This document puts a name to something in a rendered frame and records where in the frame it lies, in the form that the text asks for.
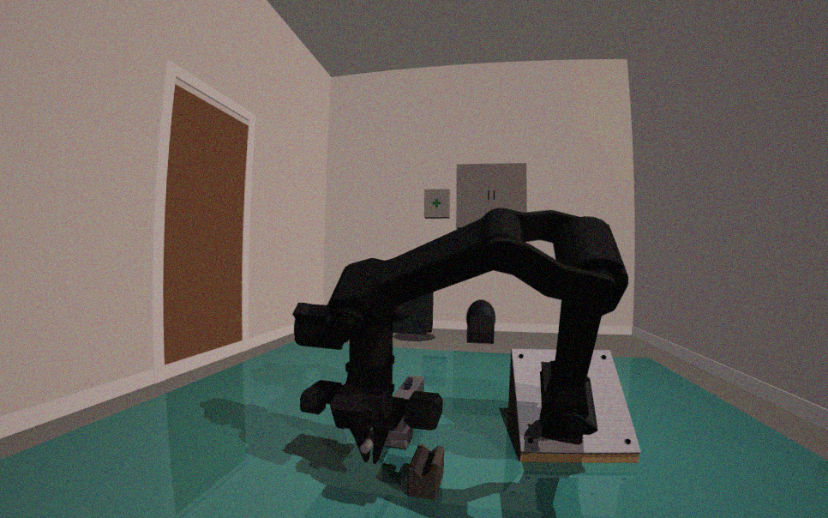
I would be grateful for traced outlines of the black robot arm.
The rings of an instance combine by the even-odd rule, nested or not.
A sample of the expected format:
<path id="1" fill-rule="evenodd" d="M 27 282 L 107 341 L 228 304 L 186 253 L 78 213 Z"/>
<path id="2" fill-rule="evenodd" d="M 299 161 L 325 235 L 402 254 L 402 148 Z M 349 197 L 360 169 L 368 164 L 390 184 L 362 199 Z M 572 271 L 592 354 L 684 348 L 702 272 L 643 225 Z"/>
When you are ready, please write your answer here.
<path id="1" fill-rule="evenodd" d="M 554 244 L 555 259 L 526 243 L 533 240 Z M 327 305 L 297 304 L 295 342 L 342 350 L 350 340 L 354 356 L 391 354 L 393 322 L 409 316 L 401 304 L 493 270 L 561 299 L 555 361 L 541 362 L 540 424 L 543 438 L 581 444 L 598 431 L 588 377 L 598 324 L 628 286 L 615 237 L 597 217 L 493 209 L 392 260 L 348 264 Z M 348 372 L 330 407 L 339 429 L 365 432 L 387 420 L 393 397 L 383 371 L 372 380 Z"/>

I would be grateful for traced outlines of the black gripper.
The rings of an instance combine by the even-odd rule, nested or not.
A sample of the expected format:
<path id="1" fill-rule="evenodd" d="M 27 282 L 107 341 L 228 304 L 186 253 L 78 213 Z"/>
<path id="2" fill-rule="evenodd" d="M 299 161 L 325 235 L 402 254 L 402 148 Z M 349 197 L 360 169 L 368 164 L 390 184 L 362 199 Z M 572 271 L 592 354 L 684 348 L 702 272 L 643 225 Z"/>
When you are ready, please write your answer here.
<path id="1" fill-rule="evenodd" d="M 393 396 L 394 384 L 392 376 L 393 353 L 381 357 L 358 357 L 349 353 L 349 360 L 345 364 L 345 371 L 354 372 L 358 380 L 372 380 L 373 375 L 385 375 L 390 394 Z M 320 380 L 303 391 L 300 399 L 300 408 L 304 413 L 320 414 L 326 409 L 326 403 L 332 403 L 333 397 L 342 387 L 340 382 Z M 439 424 L 442 415 L 442 398 L 437 393 L 414 391 L 410 399 L 393 397 L 393 409 L 387 420 L 378 420 L 373 425 L 373 463 L 377 464 L 381 450 L 387 440 L 389 431 L 393 431 L 400 424 L 404 416 L 405 424 L 410 428 L 432 431 Z M 350 429 L 356 444 L 360 447 L 368 437 L 369 431 L 361 432 Z"/>

